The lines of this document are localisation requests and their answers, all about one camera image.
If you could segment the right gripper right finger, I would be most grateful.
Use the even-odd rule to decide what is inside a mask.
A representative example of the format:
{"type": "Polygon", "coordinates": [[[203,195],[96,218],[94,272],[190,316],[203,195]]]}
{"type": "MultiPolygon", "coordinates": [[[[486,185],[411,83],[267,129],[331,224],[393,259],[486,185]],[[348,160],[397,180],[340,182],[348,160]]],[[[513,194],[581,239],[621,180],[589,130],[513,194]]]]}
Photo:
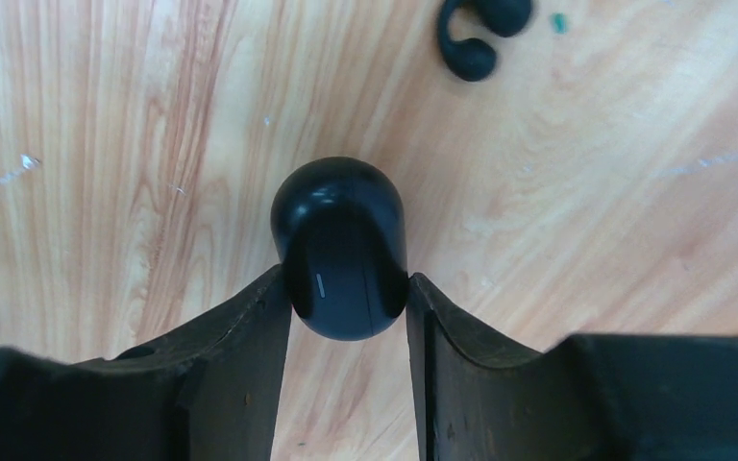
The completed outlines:
{"type": "Polygon", "coordinates": [[[577,333],[546,352],[410,279],[424,460],[738,460],[738,337],[577,333]]]}

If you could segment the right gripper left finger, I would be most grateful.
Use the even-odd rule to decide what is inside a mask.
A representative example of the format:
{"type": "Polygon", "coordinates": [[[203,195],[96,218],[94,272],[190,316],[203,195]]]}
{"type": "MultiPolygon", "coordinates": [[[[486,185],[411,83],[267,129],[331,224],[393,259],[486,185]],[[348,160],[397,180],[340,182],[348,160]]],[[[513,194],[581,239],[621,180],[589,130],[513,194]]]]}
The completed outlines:
{"type": "Polygon", "coordinates": [[[0,460],[266,460],[291,321],[279,267],[115,359],[0,347],[0,460]]]}

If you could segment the black earbud case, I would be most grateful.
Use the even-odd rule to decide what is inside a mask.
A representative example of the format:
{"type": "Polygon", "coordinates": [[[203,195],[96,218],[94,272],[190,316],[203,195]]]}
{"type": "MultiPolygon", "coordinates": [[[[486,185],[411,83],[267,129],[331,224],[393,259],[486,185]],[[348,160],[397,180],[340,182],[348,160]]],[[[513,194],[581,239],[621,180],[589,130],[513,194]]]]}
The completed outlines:
{"type": "Polygon", "coordinates": [[[389,327],[408,290],[402,198],[356,158],[319,158],[294,171],[271,207],[287,296],[302,322],[338,341],[389,327]]]}

